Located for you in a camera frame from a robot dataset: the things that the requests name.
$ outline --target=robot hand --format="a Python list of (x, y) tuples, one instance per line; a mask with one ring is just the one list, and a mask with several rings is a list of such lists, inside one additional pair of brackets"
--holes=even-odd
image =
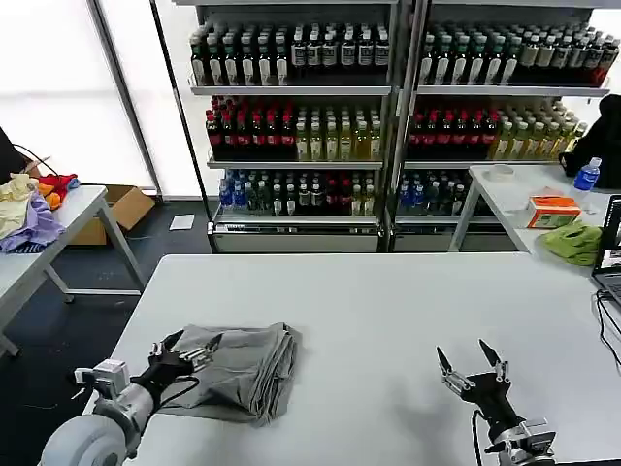
[[(526, 420), (515, 413), (507, 400), (511, 387), (508, 362), (502, 361), (482, 340), (479, 343), (494, 372), (463, 376), (453, 370), (438, 348), (442, 382), (462, 400), (479, 406), (489, 424), (488, 436), (492, 442), (485, 452), (497, 453), (501, 466), (553, 465), (551, 445), (556, 433), (547, 428), (545, 419)], [(475, 448), (479, 460), (477, 444)]]
[(93, 369), (77, 369), (76, 382), (97, 390), (92, 415), (74, 417), (49, 438), (41, 466), (119, 466), (136, 456), (150, 417), (161, 408), (161, 395), (175, 382), (212, 362), (222, 339), (218, 335), (204, 347), (172, 351), (183, 331), (153, 344), (148, 368), (129, 380), (124, 362), (107, 359)]

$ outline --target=white tabletop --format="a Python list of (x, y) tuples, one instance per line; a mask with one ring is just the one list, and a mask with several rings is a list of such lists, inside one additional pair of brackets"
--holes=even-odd
[(489, 370), (478, 338), (509, 360), (516, 412), (558, 431), (557, 460), (621, 457), (621, 379), (595, 289), (519, 252), (164, 257), (113, 353), (131, 374), (187, 323), (285, 321), (304, 348), (273, 424), (156, 415), (128, 464), (472, 466), (473, 406), (441, 384), (436, 345), (472, 374)]
[[(104, 186), (80, 186), (67, 193), (62, 206), (53, 215), (65, 228), (69, 228), (85, 211), (103, 197), (106, 193)], [(42, 254), (4, 254), (0, 253), (0, 303), (2, 296), (23, 277), (23, 275), (37, 262)]]
[[(519, 225), (520, 218), (513, 211), (524, 209), (529, 197), (546, 187), (570, 194), (572, 179), (565, 175), (560, 165), (511, 165), (511, 168), (515, 176), (502, 182), (489, 179), (489, 165), (474, 165), (470, 168), (470, 173), (478, 182), (481, 194), (488, 201), (494, 215), (518, 248), (552, 260), (552, 254), (537, 241), (540, 235), (549, 230), (523, 228)], [(588, 200), (598, 212), (582, 213), (579, 218), (591, 225), (604, 225), (610, 195), (619, 192), (621, 191), (595, 189), (589, 194)]]

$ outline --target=green cloth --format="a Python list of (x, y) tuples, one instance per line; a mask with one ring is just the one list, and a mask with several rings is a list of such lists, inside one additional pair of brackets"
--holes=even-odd
[(541, 235), (543, 244), (573, 265), (593, 265), (598, 256), (602, 228), (581, 220)]

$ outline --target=purple cloth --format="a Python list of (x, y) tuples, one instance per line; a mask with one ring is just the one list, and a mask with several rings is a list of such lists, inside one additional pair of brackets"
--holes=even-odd
[(35, 191), (30, 196), (24, 225), (0, 240), (0, 250), (11, 252), (25, 243), (47, 246), (64, 231), (65, 228), (54, 220), (48, 202), (39, 191)]

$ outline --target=tissue box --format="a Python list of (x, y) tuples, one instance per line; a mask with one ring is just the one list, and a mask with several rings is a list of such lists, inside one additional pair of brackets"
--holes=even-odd
[(526, 207), (527, 228), (558, 228), (582, 212), (571, 197), (531, 197)]

